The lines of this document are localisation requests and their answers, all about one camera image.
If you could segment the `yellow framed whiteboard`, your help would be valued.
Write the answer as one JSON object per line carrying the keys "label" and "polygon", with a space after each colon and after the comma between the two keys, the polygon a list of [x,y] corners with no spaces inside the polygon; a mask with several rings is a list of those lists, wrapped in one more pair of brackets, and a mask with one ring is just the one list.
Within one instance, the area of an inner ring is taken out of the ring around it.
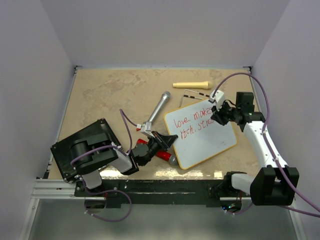
{"label": "yellow framed whiteboard", "polygon": [[164,114],[169,135],[177,135],[173,149],[181,169],[187,170],[237,144],[232,124],[222,126],[211,119],[208,100],[177,108]]}

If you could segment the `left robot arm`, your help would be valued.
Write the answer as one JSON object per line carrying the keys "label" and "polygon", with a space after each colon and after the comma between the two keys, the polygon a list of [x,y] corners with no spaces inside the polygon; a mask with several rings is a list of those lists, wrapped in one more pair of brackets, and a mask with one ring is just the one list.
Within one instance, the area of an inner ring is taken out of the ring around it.
{"label": "left robot arm", "polygon": [[122,175],[132,175],[149,163],[159,152],[167,152],[178,135],[162,135],[151,132],[146,144],[138,143],[129,152],[124,152],[105,133],[76,140],[70,147],[72,161],[70,165],[84,181],[86,191],[99,196],[104,190],[99,169],[105,166],[116,168]]}

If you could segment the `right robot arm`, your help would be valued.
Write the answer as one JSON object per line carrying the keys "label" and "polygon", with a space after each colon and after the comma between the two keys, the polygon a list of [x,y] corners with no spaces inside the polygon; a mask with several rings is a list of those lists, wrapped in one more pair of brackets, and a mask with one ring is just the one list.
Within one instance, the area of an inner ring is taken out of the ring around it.
{"label": "right robot arm", "polygon": [[220,90],[209,96],[213,104],[211,119],[221,126],[236,123],[251,143],[260,165],[255,177],[240,171],[227,172],[223,178],[223,192],[230,197],[239,191],[248,194],[256,206],[289,206],[295,196],[300,174],[290,167],[277,151],[264,115],[255,111],[254,94],[237,92],[236,102],[225,98]]}

